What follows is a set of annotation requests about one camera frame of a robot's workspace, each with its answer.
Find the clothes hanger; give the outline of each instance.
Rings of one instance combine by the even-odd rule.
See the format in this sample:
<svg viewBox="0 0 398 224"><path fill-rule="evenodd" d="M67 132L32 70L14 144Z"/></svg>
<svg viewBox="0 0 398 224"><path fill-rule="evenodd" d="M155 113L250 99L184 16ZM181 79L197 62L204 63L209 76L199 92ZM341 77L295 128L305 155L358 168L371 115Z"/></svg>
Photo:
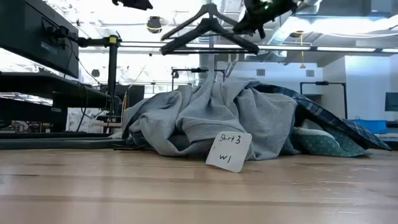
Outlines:
<svg viewBox="0 0 398 224"><path fill-rule="evenodd" d="M185 45L187 43L195 40L196 38L202 36L203 34L206 34L209 31L213 31L216 34L219 34L220 36L224 37L225 39L228 39L232 43L239 45L240 47L242 47L242 49L199 49L199 50L209 50L207 52L205 51L197 52L199 54L214 54L217 53L215 50L221 50L222 52L225 51L229 52L231 50L232 53L242 53L242 54L245 53L245 54L257 55L260 51L259 47L256 44L234 33L228 32L218 23L217 19L212 18L212 19L202 19L199 25L195 29L165 44L163 47L160 48L160 52L162 52L162 55L167 55L167 54L172 54L174 50L177 51L182 49L186 50Z"/></svg>
<svg viewBox="0 0 398 224"><path fill-rule="evenodd" d="M236 24L238 24L237 21L235 21L235 20L233 20L233 19L231 19L231 18L229 18L227 16L222 15L217 10L217 5L216 4L214 4L214 3L205 4L205 5L202 5L202 7L200 8L200 10L198 11L198 13L196 15L194 15L189 20L183 22L182 24L180 24L176 28L172 29L171 31L169 31L168 33L163 35L161 40L169 39L172 35L176 34L178 31L182 30L184 27L188 26L189 24L191 24L195 20L201 18L201 16L203 16L206 13L208 13L210 15L213 15L213 16L216 16L216 17L220 18L221 20L225 21L226 23L231 24L232 26L235 26Z"/></svg>

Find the white card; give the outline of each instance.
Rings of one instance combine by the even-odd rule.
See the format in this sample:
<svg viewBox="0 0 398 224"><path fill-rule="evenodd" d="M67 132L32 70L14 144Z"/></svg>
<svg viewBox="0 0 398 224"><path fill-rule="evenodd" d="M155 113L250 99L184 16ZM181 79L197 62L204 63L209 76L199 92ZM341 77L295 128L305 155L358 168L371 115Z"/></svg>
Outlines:
<svg viewBox="0 0 398 224"><path fill-rule="evenodd" d="M232 172L240 172L248 154L251 134L223 131L217 134L211 146L206 164Z"/></svg>

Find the wooden tabletop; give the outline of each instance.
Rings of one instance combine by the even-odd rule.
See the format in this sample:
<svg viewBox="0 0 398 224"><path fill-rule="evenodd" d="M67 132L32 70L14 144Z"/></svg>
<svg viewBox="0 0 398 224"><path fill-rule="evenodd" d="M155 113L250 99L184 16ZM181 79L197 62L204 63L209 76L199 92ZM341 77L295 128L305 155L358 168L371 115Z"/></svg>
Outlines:
<svg viewBox="0 0 398 224"><path fill-rule="evenodd" d="M397 223L398 153L291 156L240 174L112 150L0 151L4 224Z"/></svg>

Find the computer monitor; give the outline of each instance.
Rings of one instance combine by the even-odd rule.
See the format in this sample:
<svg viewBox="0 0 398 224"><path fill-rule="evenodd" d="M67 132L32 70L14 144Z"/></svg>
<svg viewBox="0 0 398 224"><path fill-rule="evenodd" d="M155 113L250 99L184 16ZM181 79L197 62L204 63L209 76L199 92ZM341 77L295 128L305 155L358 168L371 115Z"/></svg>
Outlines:
<svg viewBox="0 0 398 224"><path fill-rule="evenodd" d="M78 60L71 51L78 56L78 45L46 34L46 28L60 26L78 33L43 0L0 0L0 47L78 78Z"/></svg>
<svg viewBox="0 0 398 224"><path fill-rule="evenodd" d="M398 111L398 93L386 93L385 111Z"/></svg>

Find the gray hoodie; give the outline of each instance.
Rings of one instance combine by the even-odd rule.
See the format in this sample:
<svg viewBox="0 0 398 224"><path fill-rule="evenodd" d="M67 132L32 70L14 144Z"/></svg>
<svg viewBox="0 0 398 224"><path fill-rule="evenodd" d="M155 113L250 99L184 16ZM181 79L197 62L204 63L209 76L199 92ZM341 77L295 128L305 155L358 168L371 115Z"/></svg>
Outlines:
<svg viewBox="0 0 398 224"><path fill-rule="evenodd" d="M141 132L159 154L188 156L207 153L219 132L237 131L252 134L246 159L275 158L288 139L297 103L285 95L258 92L253 88L258 84L233 79L217 83L209 76L202 86L160 93L124 112L123 136ZM176 133L186 135L188 146L176 147Z"/></svg>

